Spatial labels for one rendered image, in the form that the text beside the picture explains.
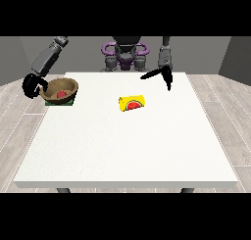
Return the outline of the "brown wooden bowl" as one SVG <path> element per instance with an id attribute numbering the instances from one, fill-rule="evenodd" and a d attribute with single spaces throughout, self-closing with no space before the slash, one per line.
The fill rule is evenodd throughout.
<path id="1" fill-rule="evenodd" d="M 57 98 L 58 91 L 65 91 L 67 95 L 62 98 Z M 78 83 L 72 78 L 56 78 L 48 82 L 47 91 L 44 92 L 40 88 L 40 96 L 50 103 L 65 103 L 73 99 L 78 90 Z"/>

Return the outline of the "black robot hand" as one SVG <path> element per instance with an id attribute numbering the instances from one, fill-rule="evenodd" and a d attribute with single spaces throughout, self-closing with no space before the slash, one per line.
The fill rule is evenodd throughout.
<path id="1" fill-rule="evenodd" d="M 43 91 L 46 92 L 48 88 L 48 82 L 40 76 L 36 76 L 33 73 L 28 74 L 23 81 L 23 91 L 26 97 L 33 99 L 37 97 L 40 92 L 38 85 L 43 87 Z"/>
<path id="2" fill-rule="evenodd" d="M 147 74 L 143 75 L 141 79 L 147 79 L 158 74 L 160 74 L 163 77 L 164 82 L 167 84 L 168 90 L 171 90 L 173 83 L 173 74 L 169 66 L 163 66 L 160 69 L 155 69 L 151 72 L 148 72 Z"/>

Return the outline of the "green square pad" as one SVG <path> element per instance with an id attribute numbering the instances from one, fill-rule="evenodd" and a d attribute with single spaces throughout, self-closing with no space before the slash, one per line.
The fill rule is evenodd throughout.
<path id="1" fill-rule="evenodd" d="M 45 101 L 45 106 L 72 106 L 74 104 L 74 101 L 75 101 L 75 98 L 65 103 L 56 103 L 56 104 Z"/>

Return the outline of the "yellow cup with melon print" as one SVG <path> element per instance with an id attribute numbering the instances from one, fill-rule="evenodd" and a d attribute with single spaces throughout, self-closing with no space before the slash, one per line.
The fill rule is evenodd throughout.
<path id="1" fill-rule="evenodd" d="M 142 95 L 120 97 L 119 106 L 122 112 L 141 108 L 145 106 L 145 99 Z"/>

